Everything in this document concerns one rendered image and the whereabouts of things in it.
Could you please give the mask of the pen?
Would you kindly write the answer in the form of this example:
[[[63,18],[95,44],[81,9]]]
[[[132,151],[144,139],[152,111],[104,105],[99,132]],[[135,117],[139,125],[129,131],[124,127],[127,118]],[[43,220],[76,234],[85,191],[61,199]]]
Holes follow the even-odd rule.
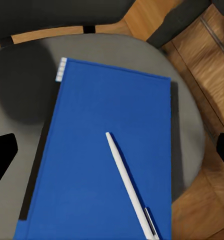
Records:
[[[123,179],[123,182],[124,182],[124,184],[126,186],[126,189],[127,189],[128,194],[130,196],[131,202],[133,204],[133,207],[135,209],[135,212],[137,214],[139,222],[140,222],[140,224],[142,226],[143,232],[144,232],[144,234],[146,236],[146,240],[160,240],[160,238],[158,236],[158,233],[157,233],[157,231],[155,229],[155,226],[154,226],[154,224],[152,222],[152,219],[151,219],[151,217],[149,215],[149,212],[145,208],[145,212],[147,214],[147,217],[149,219],[151,227],[152,227],[152,229],[154,231],[154,235],[151,232],[151,229],[150,229],[150,227],[148,225],[148,222],[146,220],[146,217],[145,217],[145,215],[143,213],[143,210],[141,208],[141,203],[140,203],[139,198],[137,196],[137,193],[136,193],[136,191],[134,189],[134,186],[133,186],[133,184],[132,184],[132,182],[130,180],[129,174],[128,174],[127,169],[125,167],[125,164],[124,164],[124,162],[122,160],[122,157],[120,156],[119,150],[118,150],[118,148],[117,148],[117,146],[116,146],[116,144],[115,144],[115,142],[114,142],[114,140],[113,140],[113,138],[112,138],[112,136],[111,136],[109,131],[106,133],[106,136],[107,136],[107,140],[109,142],[110,148],[111,148],[112,155],[113,155],[114,160],[116,162],[116,165],[117,165],[117,167],[119,169],[119,172],[120,172],[120,175],[121,175],[121,177]]]

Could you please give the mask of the swivel chair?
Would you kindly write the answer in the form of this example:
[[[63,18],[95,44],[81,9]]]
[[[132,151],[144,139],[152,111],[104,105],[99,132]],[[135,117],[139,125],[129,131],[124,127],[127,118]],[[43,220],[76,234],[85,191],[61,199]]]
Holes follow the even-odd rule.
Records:
[[[212,4],[182,0],[147,39],[96,33],[120,22],[136,0],[0,0],[0,136],[13,133],[18,152],[0,180],[0,240],[14,240],[61,58],[93,62],[170,78],[171,203],[192,185],[205,153],[197,103],[178,70],[159,49]],[[83,26],[83,33],[14,44],[12,36]]]

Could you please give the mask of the folder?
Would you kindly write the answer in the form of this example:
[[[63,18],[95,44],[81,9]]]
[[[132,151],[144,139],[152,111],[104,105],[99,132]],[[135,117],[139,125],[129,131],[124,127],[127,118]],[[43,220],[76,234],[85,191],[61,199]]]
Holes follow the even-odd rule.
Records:
[[[61,57],[13,240],[172,240],[170,77]]]

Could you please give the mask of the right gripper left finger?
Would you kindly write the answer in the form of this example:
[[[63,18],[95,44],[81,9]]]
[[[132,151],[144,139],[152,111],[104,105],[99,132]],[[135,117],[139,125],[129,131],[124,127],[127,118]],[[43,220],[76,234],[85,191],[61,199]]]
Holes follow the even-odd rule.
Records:
[[[0,136],[0,180],[17,152],[17,141],[13,133]]]

